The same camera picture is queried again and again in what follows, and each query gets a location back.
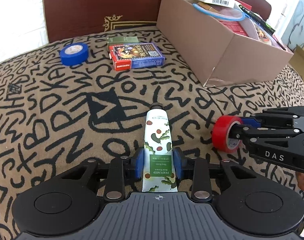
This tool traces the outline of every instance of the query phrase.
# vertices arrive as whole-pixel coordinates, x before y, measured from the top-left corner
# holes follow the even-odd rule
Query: barcode
[[[156,51],[149,51],[150,56],[158,56],[159,54]]]
[[[226,0],[212,0],[212,3],[229,5],[229,1],[226,1]]]

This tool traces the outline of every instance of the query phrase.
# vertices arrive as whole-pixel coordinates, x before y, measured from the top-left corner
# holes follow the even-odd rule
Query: green label
[[[171,155],[150,155],[150,175],[152,177],[167,177],[172,174]]]

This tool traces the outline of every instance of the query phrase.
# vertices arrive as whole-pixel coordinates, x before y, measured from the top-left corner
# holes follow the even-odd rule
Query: patterned blanket
[[[106,41],[138,36],[166,57],[162,67],[116,72]],[[65,67],[59,51],[73,42],[89,45],[90,56]],[[224,153],[211,142],[223,114],[249,116],[263,108],[304,105],[304,83],[286,66],[271,82],[205,89],[156,27],[142,27],[58,41],[0,64],[0,234],[18,234],[11,214],[16,196],[86,159],[108,163],[143,145],[149,106],[161,102],[174,147],[186,156],[217,163]],[[229,158],[298,191],[294,172],[250,158],[245,149]],[[191,181],[179,190],[189,191]],[[127,191],[140,183],[127,182]]]

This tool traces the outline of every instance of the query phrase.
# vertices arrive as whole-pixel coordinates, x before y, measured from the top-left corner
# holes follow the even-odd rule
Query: blue plastic lid
[[[212,17],[215,17],[219,20],[223,20],[223,21],[242,21],[245,19],[245,13],[240,11],[239,9],[234,9],[234,8],[227,8],[227,7],[215,7],[215,9],[218,11],[220,10],[220,13],[215,13],[215,12],[211,12],[208,10],[205,10],[204,8],[202,8],[201,6],[199,6],[198,4],[194,3],[193,7],[197,10],[199,10],[200,12],[203,12],[207,15],[210,15]]]

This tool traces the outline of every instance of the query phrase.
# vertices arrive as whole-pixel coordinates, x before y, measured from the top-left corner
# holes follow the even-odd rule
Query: silver rivet
[[[195,192],[194,196],[197,198],[200,198],[200,199],[205,199],[210,196],[210,193],[208,193],[207,191],[200,190],[200,191]]]
[[[118,192],[118,191],[111,191],[106,194],[106,197],[109,199],[118,199],[118,198],[122,197],[122,193]]]

